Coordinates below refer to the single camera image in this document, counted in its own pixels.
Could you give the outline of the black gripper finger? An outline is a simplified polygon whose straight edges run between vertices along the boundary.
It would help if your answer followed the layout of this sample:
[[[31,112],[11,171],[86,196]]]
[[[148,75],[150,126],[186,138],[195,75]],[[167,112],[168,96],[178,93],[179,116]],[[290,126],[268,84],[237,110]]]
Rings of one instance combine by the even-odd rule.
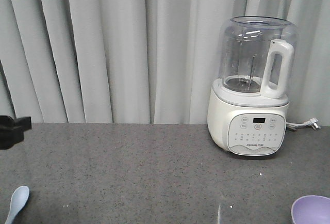
[[[1,115],[1,150],[12,148],[24,140],[24,132],[31,129],[31,117],[14,119]]]

